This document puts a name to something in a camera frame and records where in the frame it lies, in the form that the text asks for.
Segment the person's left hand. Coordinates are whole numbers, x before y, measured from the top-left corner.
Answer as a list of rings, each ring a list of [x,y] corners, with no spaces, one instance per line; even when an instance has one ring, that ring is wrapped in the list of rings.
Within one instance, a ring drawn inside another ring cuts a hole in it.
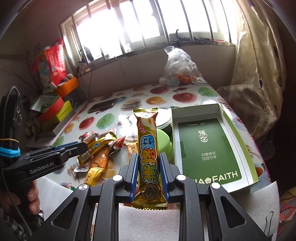
[[[37,181],[34,180],[31,182],[31,188],[27,193],[27,199],[29,201],[29,210],[32,214],[38,214],[40,212],[40,199],[39,199],[39,189],[37,187]],[[15,195],[13,192],[10,192],[12,201],[15,205],[20,205],[20,198]],[[13,206],[9,195],[6,191],[1,190],[1,208],[5,213],[10,213],[11,207]]]

